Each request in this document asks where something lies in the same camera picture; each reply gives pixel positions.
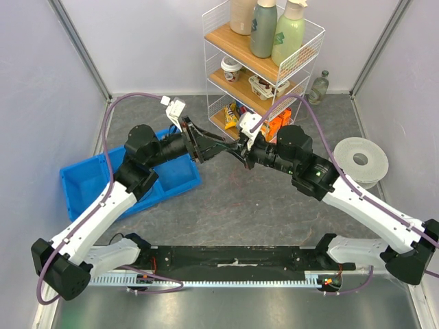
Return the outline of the white cable spool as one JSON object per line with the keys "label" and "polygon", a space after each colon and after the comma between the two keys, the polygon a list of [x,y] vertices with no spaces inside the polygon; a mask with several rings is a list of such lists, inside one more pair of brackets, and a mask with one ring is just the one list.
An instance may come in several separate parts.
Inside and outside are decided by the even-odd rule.
{"label": "white cable spool", "polygon": [[376,186],[388,173],[389,162],[385,152],[365,138],[341,140],[333,150],[333,157],[345,174],[366,190]]}

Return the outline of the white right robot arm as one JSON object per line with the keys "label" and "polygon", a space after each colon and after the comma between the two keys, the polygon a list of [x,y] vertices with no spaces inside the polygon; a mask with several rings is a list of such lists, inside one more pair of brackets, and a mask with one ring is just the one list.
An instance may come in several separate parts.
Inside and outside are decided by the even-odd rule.
{"label": "white right robot arm", "polygon": [[291,175],[292,185],[350,215],[378,235],[377,239],[349,239],[326,234],[314,252],[315,264],[324,270],[337,263],[385,267],[400,281],[418,285],[438,246],[438,222],[411,218],[356,184],[335,163],[313,153],[312,138],[301,127],[288,125],[275,143],[262,135],[241,134],[227,146],[246,167],[260,164]]}

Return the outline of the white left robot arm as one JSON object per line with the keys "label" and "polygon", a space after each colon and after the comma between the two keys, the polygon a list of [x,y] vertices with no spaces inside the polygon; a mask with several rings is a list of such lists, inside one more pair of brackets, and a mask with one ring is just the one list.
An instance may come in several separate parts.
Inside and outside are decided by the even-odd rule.
{"label": "white left robot arm", "polygon": [[159,139],[145,124],[128,134],[125,156],[100,196],[69,227],[50,241],[38,239],[31,247],[38,274],[37,287],[50,286],[64,300],[76,298],[89,282],[116,268],[132,265],[145,269],[150,263],[149,244],[137,234],[93,250],[98,238],[125,211],[140,201],[158,179],[154,167],[185,154],[204,162],[233,143],[196,127],[184,117],[180,133]]}

